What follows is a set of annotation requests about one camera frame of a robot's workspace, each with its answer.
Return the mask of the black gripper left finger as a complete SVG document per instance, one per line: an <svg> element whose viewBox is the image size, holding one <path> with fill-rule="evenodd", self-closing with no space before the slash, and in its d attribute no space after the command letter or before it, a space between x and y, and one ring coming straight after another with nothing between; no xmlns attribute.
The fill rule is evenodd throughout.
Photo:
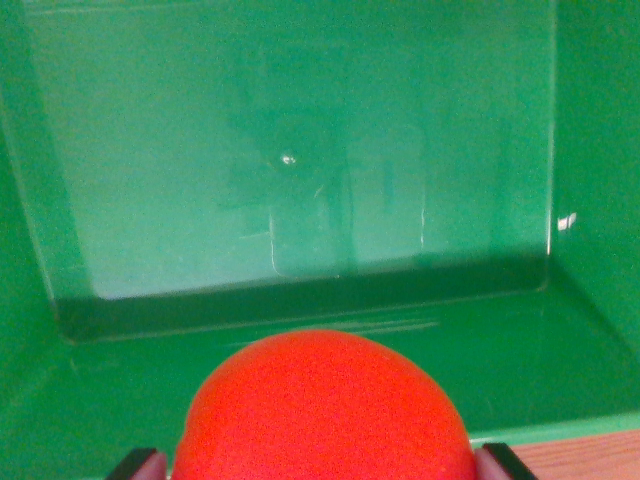
<svg viewBox="0 0 640 480"><path fill-rule="evenodd" d="M105 477L106 480L165 480L167 455L156 448L132 449Z"/></svg>

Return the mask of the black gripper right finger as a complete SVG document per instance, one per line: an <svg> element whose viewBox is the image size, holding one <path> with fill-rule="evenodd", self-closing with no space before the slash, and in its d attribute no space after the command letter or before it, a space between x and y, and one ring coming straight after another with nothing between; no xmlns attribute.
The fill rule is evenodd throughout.
<svg viewBox="0 0 640 480"><path fill-rule="evenodd" d="M485 443L474 456L479 480L537 480L506 443Z"/></svg>

